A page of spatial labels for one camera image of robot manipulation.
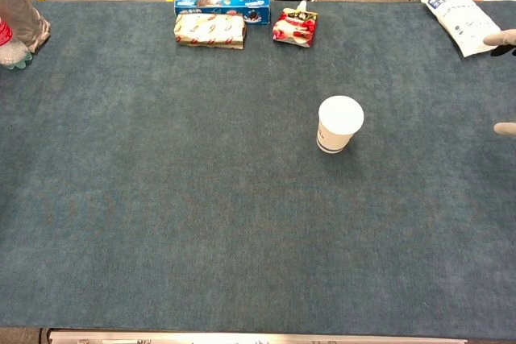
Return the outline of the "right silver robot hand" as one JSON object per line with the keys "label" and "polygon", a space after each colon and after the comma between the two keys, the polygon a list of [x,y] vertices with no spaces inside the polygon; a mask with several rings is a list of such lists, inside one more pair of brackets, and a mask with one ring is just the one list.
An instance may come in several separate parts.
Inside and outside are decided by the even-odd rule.
{"label": "right silver robot hand", "polygon": [[[483,44],[492,48],[491,56],[502,56],[511,52],[515,56],[515,29],[500,31],[498,33],[487,35],[483,39]],[[515,122],[498,122],[493,126],[495,133],[499,135],[515,136]]]}

